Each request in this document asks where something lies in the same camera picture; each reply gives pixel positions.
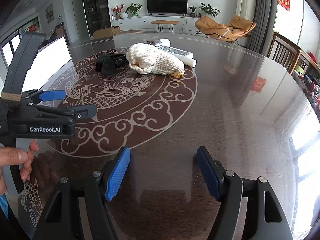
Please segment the picture frame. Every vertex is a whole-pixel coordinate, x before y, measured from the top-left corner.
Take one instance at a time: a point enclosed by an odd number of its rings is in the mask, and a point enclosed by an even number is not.
[[[50,4],[45,9],[45,17],[47,19],[47,24],[51,23],[54,20],[54,12],[53,12],[53,5],[52,4]]]

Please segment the black tv screen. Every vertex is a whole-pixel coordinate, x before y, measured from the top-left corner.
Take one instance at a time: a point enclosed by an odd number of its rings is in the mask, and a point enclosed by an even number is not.
[[[148,13],[187,13],[188,0],[147,0]]]

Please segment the screw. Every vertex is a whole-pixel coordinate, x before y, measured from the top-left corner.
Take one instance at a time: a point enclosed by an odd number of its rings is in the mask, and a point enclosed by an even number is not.
[[[62,177],[61,179],[60,179],[60,183],[66,183],[68,181],[68,178],[67,177]]]
[[[262,183],[266,183],[267,182],[267,179],[263,176],[259,177],[259,180],[262,182]]]
[[[93,175],[94,177],[100,177],[101,174],[102,174],[101,171],[94,171],[94,172],[92,173],[92,175]]]
[[[235,175],[235,173],[234,173],[233,171],[227,170],[227,171],[226,171],[226,175],[227,175],[228,177],[233,177],[233,176]]]

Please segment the ceiling light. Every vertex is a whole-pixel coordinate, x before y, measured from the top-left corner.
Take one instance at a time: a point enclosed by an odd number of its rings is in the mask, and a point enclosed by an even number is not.
[[[32,4],[33,0],[25,1],[22,5],[19,6],[19,12],[23,11],[26,7]]]

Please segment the blue gripper pad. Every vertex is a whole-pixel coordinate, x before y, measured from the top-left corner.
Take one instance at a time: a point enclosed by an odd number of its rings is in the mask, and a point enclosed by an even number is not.
[[[210,195],[213,196],[216,199],[216,201],[220,201],[221,194],[219,191],[219,178],[217,174],[213,171],[213,168],[210,165],[209,160],[204,153],[204,150],[207,151],[205,147],[200,147],[197,150],[196,160],[202,173],[202,176],[204,177],[204,181],[207,185]]]
[[[62,100],[66,96],[64,90],[52,90],[52,91],[43,91],[41,95],[39,95],[39,99],[42,101],[52,101],[52,100]]]
[[[114,161],[117,162],[107,180],[106,193],[104,194],[107,201],[111,201],[111,199],[118,193],[118,189],[130,162],[129,148],[124,148],[119,159],[116,160],[115,158]]]

